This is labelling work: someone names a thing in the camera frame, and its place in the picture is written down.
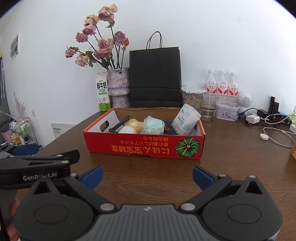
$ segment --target vase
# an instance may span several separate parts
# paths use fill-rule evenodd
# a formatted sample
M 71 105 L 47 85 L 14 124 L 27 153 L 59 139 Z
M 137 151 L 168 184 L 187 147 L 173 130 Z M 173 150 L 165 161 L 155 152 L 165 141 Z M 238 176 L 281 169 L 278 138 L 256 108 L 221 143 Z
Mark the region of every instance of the vase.
M 120 96 L 130 93 L 129 67 L 122 68 L 122 70 L 108 69 L 107 73 L 109 95 Z
M 129 95 L 112 96 L 113 108 L 130 108 Z
M 129 68 L 107 70 L 108 92 L 112 96 L 113 108 L 129 108 Z

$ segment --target white speaker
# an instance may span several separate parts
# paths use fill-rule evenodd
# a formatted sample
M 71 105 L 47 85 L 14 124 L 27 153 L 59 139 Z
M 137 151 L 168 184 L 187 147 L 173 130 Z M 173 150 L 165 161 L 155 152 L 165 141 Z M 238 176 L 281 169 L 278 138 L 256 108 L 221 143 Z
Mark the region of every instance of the white speaker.
M 242 113 L 248 109 L 248 107 L 252 104 L 252 97 L 250 94 L 246 92 L 240 92 L 238 95 L 238 113 Z

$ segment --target glass cup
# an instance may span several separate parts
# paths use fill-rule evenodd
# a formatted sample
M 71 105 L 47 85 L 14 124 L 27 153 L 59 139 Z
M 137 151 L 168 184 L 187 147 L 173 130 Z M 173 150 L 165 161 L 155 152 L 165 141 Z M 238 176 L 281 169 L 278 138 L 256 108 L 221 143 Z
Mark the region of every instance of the glass cup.
M 215 116 L 218 96 L 216 94 L 203 93 L 199 96 L 201 119 L 204 121 L 212 121 Z

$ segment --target dried rose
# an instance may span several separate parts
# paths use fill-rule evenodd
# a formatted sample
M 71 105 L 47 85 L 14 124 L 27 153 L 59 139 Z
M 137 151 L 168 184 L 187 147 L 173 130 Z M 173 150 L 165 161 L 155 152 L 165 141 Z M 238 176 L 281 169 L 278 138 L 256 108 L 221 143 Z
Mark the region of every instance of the dried rose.
M 99 20 L 108 21 L 109 23 L 114 20 L 114 12 L 117 12 L 118 8 L 112 4 L 110 7 L 102 7 L 98 13 Z
M 99 18 L 98 16 L 92 14 L 92 15 L 88 15 L 86 17 L 86 20 L 84 21 L 85 26 L 92 24 L 92 25 L 96 25 L 99 22 Z
M 108 50 L 106 50 L 106 51 L 97 50 L 97 52 L 94 52 L 94 56 L 97 59 L 111 58 L 111 53 Z
M 128 38 L 125 39 L 125 41 L 123 42 L 123 47 L 126 48 L 129 45 L 129 40 Z
M 88 56 L 82 56 L 81 54 L 78 55 L 77 60 L 75 61 L 76 64 L 78 64 L 81 67 L 86 66 L 89 64 L 89 57 Z
M 109 41 L 105 40 L 105 39 L 99 39 L 98 40 L 98 47 L 100 49 L 100 51 L 105 51 L 109 48 Z
M 115 34 L 114 34 L 114 39 L 115 39 L 115 44 L 117 46 L 120 46 L 124 43 L 124 41 L 126 40 L 126 35 L 121 32 L 121 31 L 117 31 Z
M 83 43 L 86 42 L 88 40 L 88 36 L 82 33 L 77 33 L 76 35 L 76 41 L 78 43 Z
M 66 58 L 71 58 L 71 57 L 73 57 L 74 54 L 76 54 L 75 49 L 67 49 L 65 51 Z
M 89 24 L 84 27 L 82 32 L 86 35 L 94 35 L 96 33 L 95 30 L 96 30 L 96 27 L 92 24 Z
M 108 39 L 108 42 L 109 42 L 108 50 L 111 53 L 112 49 L 114 48 L 114 40 L 113 39 Z

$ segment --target human hand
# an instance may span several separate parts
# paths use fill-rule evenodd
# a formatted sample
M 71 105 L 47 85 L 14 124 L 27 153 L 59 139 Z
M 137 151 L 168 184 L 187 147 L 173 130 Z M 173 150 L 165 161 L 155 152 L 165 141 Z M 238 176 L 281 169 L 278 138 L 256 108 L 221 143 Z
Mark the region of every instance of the human hand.
M 11 210 L 10 210 L 12 216 L 15 214 L 19 204 L 20 204 L 20 202 L 17 199 L 15 199 L 15 203 L 12 205 Z M 19 239 L 19 237 L 17 235 L 17 231 L 15 230 L 13 223 L 8 225 L 6 230 L 7 230 L 7 234 L 9 236 L 10 241 L 17 241 Z

